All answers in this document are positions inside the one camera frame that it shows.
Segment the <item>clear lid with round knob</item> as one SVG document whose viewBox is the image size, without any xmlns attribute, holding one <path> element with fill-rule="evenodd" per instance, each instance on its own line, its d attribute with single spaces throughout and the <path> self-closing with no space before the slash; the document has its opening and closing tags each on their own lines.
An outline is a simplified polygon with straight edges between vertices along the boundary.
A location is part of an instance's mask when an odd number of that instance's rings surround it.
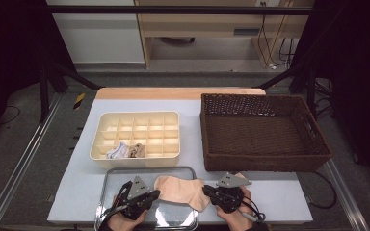
<svg viewBox="0 0 370 231">
<path fill-rule="evenodd" d="M 185 180 L 196 178 L 190 167 L 152 167 L 110 169 L 104 178 L 100 202 L 96 210 L 94 230 L 98 231 L 104 220 L 101 214 L 112 206 L 122 185 L 140 176 L 144 183 L 154 191 L 155 180 L 162 175 Z M 135 231 L 194 231 L 198 226 L 198 212 L 189 205 L 156 199 Z"/>
</svg>

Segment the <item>person's right hand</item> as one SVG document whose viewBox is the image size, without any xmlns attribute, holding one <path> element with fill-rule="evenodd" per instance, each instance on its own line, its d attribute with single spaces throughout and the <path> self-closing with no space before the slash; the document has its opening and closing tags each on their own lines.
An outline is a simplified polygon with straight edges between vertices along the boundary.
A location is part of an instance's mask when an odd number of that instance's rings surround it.
<svg viewBox="0 0 370 231">
<path fill-rule="evenodd" d="M 244 216 L 244 214 L 254 215 L 251 210 L 251 192 L 244 186 L 240 189 L 244 199 L 238 211 L 227 214 L 219 206 L 216 207 L 217 215 L 227 223 L 230 231 L 248 231 L 254 227 L 254 223 Z"/>
</svg>

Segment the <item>white cabinet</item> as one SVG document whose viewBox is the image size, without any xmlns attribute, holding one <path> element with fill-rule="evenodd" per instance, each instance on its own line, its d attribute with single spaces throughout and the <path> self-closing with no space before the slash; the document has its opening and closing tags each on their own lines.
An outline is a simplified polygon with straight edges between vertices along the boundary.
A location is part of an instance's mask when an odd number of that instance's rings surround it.
<svg viewBox="0 0 370 231">
<path fill-rule="evenodd" d="M 145 61 L 135 14 L 54 13 L 53 17 L 76 64 Z"/>
</svg>

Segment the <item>wooden desk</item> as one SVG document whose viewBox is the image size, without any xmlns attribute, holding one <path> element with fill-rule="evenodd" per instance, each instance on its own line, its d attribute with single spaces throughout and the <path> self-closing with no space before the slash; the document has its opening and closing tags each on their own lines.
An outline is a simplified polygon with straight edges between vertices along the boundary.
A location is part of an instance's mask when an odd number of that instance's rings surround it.
<svg viewBox="0 0 370 231">
<path fill-rule="evenodd" d="M 133 0 L 136 6 L 212 6 L 311 8 L 315 0 Z M 248 38 L 263 67 L 276 64 L 279 41 L 298 39 L 305 15 L 139 14 L 145 64 L 156 38 Z"/>
</svg>

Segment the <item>black metal stand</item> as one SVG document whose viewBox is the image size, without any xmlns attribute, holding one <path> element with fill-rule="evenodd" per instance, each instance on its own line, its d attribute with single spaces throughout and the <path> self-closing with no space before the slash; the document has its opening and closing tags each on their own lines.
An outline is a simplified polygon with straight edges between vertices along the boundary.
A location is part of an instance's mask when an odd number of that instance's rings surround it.
<svg viewBox="0 0 370 231">
<path fill-rule="evenodd" d="M 68 88 L 64 76 L 68 76 L 91 90 L 100 90 L 101 86 L 84 78 L 76 71 L 67 69 L 60 64 L 43 64 L 40 68 L 40 123 L 43 123 L 49 115 L 48 84 L 51 84 L 55 92 L 65 92 Z"/>
<path fill-rule="evenodd" d="M 310 63 L 302 62 L 296 64 L 295 66 L 290 67 L 288 70 L 280 73 L 278 76 L 272 78 L 271 80 L 257 86 L 257 88 L 266 90 L 274 84 L 288 77 L 293 78 L 289 87 L 291 93 L 299 93 L 303 90 L 303 88 L 306 88 L 306 104 L 313 116 L 316 116 L 316 105 L 314 102 L 316 92 L 316 77 Z"/>
</svg>

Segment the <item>black crossbar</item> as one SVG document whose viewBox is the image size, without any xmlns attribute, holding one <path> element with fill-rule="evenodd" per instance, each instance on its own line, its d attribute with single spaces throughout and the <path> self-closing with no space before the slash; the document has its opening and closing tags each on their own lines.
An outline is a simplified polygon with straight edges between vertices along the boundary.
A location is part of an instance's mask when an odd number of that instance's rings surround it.
<svg viewBox="0 0 370 231">
<path fill-rule="evenodd" d="M 62 6 L 49 5 L 51 13 L 102 14 L 242 14 L 242 15 L 311 15 L 312 8 L 211 7 L 211 6 Z"/>
</svg>

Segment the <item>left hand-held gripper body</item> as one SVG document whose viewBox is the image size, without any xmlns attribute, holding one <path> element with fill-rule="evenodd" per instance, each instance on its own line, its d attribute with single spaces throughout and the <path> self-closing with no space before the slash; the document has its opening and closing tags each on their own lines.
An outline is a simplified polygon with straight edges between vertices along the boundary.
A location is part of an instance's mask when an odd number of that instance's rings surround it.
<svg viewBox="0 0 370 231">
<path fill-rule="evenodd" d="M 140 176 L 135 176 L 132 181 L 122 185 L 112 206 L 106 209 L 100 217 L 105 220 L 116 213 L 121 213 L 126 218 L 136 220 L 146 210 L 145 195 L 148 192 L 151 192 L 151 189 Z"/>
</svg>

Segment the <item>cream divided storage box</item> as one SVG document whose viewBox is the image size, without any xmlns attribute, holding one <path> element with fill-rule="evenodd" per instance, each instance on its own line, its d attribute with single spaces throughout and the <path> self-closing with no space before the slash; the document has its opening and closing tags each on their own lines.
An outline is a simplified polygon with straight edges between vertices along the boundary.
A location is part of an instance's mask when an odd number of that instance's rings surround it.
<svg viewBox="0 0 370 231">
<path fill-rule="evenodd" d="M 106 153 L 121 142 L 130 148 L 145 146 L 143 158 L 108 159 Z M 99 120 L 90 157 L 102 168 L 173 167 L 180 153 L 179 114 L 177 112 L 106 113 Z"/>
</svg>

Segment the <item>brown woven basket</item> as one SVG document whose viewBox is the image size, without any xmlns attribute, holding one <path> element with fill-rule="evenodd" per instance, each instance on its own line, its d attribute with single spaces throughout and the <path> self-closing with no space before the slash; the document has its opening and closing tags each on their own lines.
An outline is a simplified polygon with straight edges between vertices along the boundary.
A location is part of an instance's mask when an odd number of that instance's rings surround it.
<svg viewBox="0 0 370 231">
<path fill-rule="evenodd" d="M 296 95 L 205 93 L 200 127 L 208 171 L 313 172 L 332 157 Z"/>
</svg>

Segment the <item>aluminium rail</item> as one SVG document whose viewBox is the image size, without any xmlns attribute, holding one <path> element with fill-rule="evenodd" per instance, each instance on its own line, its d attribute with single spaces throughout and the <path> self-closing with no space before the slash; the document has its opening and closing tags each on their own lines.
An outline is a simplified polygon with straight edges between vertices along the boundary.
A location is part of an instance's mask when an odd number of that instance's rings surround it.
<svg viewBox="0 0 370 231">
<path fill-rule="evenodd" d="M 333 159 L 330 159 L 325 163 L 325 170 L 330 176 L 330 180 L 336 190 L 339 201 L 346 214 L 347 220 L 353 228 L 353 231 L 370 231 L 362 212 L 357 206 L 353 194 Z"/>
<path fill-rule="evenodd" d="M 55 93 L 53 95 L 46 118 L 36 126 L 33 136 L 28 140 L 28 144 L 23 150 L 22 155 L 19 157 L 19 160 L 16 162 L 16 166 L 13 168 L 11 176 L 8 178 L 4 188 L 0 192 L 0 221 L 11 204 L 13 196 L 24 177 L 27 168 L 38 151 L 41 141 L 43 140 L 62 99 L 63 96 L 60 93 Z"/>
</svg>

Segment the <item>person's left hand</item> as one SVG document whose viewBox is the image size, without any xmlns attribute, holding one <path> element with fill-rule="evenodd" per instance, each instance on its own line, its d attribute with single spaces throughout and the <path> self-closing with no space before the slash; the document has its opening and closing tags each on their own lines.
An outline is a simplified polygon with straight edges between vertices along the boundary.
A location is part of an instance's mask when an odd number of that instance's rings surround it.
<svg viewBox="0 0 370 231">
<path fill-rule="evenodd" d="M 147 210 L 144 210 L 136 220 L 132 220 L 124 217 L 121 213 L 116 213 L 109 218 L 107 226 L 112 231 L 133 231 L 137 225 L 145 221 L 146 214 Z"/>
</svg>

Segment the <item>black yellow striped tape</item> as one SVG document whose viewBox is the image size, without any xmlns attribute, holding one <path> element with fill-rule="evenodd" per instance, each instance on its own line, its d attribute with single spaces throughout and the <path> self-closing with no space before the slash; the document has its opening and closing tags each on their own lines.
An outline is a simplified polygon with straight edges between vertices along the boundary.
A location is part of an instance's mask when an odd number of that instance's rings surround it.
<svg viewBox="0 0 370 231">
<path fill-rule="evenodd" d="M 74 105 L 73 105 L 73 110 L 77 110 L 77 109 L 79 109 L 79 108 L 80 108 L 80 105 L 81 105 L 81 103 L 82 103 L 82 101 L 83 101 L 84 97 L 85 97 L 85 93 L 80 93 L 80 94 L 77 96 L 76 101 L 75 101 L 75 103 L 74 103 Z"/>
</svg>

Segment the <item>black curtain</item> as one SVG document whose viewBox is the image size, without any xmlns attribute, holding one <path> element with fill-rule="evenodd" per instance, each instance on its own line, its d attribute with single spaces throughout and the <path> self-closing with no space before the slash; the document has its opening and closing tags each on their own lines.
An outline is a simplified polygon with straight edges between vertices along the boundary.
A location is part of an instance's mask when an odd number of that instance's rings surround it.
<svg viewBox="0 0 370 231">
<path fill-rule="evenodd" d="M 41 44 L 56 63 L 74 68 L 53 15 L 31 10 L 46 5 L 46 0 L 0 0 L 0 117 L 13 92 L 39 81 L 38 50 L 26 38 Z"/>
<path fill-rule="evenodd" d="M 332 81 L 332 106 L 356 154 L 370 167 L 370 0 L 315 0 L 294 61 L 319 40 L 311 68 Z"/>
</svg>

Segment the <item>beige sock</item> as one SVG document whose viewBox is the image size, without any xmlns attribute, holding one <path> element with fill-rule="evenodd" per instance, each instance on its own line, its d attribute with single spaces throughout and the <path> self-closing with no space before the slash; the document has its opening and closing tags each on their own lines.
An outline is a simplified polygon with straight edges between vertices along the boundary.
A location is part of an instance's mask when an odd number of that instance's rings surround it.
<svg viewBox="0 0 370 231">
<path fill-rule="evenodd" d="M 205 182 L 200 179 L 185 180 L 174 176 L 162 175 L 154 182 L 154 189 L 160 192 L 159 198 L 164 201 L 188 204 L 202 212 L 211 202 L 203 192 Z"/>
<path fill-rule="evenodd" d="M 141 143 L 136 143 L 129 148 L 130 158 L 143 158 L 145 156 L 145 146 Z"/>
</svg>

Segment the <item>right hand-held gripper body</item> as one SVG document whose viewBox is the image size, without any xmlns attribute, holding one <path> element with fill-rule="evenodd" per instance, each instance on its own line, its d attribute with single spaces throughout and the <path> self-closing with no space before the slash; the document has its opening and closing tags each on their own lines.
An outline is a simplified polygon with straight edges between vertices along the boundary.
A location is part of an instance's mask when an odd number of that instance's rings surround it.
<svg viewBox="0 0 370 231">
<path fill-rule="evenodd" d="M 241 174 L 227 172 L 217 182 L 216 204 L 225 212 L 232 213 L 241 205 L 244 194 L 241 186 L 251 185 L 251 180 Z"/>
</svg>

